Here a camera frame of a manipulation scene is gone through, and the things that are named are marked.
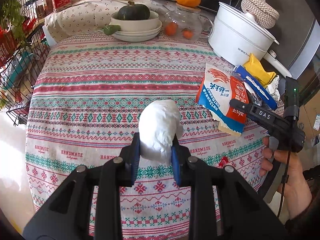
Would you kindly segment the person's right hand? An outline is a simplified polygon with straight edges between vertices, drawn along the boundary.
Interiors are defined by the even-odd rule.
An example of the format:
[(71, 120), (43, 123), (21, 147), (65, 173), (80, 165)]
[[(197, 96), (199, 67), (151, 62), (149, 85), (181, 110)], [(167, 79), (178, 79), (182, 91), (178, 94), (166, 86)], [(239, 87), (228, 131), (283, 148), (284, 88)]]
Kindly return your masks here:
[(263, 177), (273, 168), (270, 159), (274, 157), (277, 161), (287, 164), (287, 175), (289, 176), (285, 185), (279, 185), (278, 192), (283, 192), (287, 202), (289, 218), (294, 219), (305, 211), (312, 201), (310, 188), (303, 176), (303, 167), (298, 154), (287, 151), (276, 150), (272, 152), (269, 146), (269, 137), (263, 137), (265, 148), (262, 151), (262, 161), (259, 176)]

